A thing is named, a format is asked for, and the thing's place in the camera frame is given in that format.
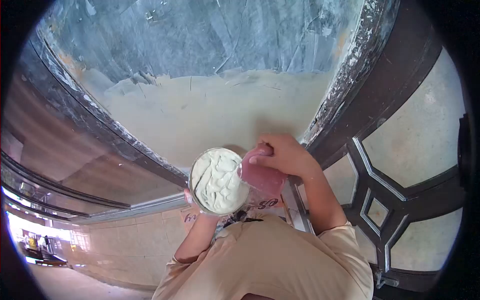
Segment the person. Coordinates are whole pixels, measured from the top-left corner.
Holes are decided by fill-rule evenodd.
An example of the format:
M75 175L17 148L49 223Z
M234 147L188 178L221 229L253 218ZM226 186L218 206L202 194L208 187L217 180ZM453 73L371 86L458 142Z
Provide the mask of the person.
M291 135L258 143L274 154L250 163L303 180L315 235L265 215L222 229L211 244L219 217L201 213L152 299L372 299L372 270L320 165Z
M44 238L44 240L45 240L45 247L47 248L47 251L48 251L48 252L51 252L51 249L50 249L50 241L48 240L48 235L45 235L43 238Z

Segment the door hinge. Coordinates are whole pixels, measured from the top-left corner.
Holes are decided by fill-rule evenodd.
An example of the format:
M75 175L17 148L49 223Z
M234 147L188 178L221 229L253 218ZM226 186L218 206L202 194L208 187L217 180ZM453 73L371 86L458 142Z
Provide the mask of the door hinge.
M376 284L377 289L383 287L384 284L392 287L398 287L399 281L396 279L382 277L382 271L375 272L375 276L377 277L377 284Z

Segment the beige t-shirt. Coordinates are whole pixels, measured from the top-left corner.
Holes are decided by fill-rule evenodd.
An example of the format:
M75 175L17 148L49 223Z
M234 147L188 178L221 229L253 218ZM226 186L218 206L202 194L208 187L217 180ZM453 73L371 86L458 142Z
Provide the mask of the beige t-shirt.
M223 229L192 264L173 258L152 299L372 299L372 270L349 222L317 237L261 218Z

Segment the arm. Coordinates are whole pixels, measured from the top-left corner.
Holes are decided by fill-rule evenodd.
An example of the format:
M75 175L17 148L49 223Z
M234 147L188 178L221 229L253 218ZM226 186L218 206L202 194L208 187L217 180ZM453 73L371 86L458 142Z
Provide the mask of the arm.
M191 197L190 191L185 190L185 198L189 203ZM182 264L195 262L198 256L210 247L219 219L217 216L200 213L187 237L175 252L175 259Z
M258 143L269 144L272 156L253 156L249 162L276 168L299 176L305 185L310 208L310 222L318 235L325 230L345 225L347 218L336 200L318 162L289 134L264 134Z

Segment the white batter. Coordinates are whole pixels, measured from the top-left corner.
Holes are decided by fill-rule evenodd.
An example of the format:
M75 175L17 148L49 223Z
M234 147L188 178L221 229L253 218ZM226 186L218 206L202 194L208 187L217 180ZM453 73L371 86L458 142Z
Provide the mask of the white batter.
M197 160L191 178L192 193L205 208L228 214L243 204L249 186L237 175L240 162L240 156L227 149L213 149Z

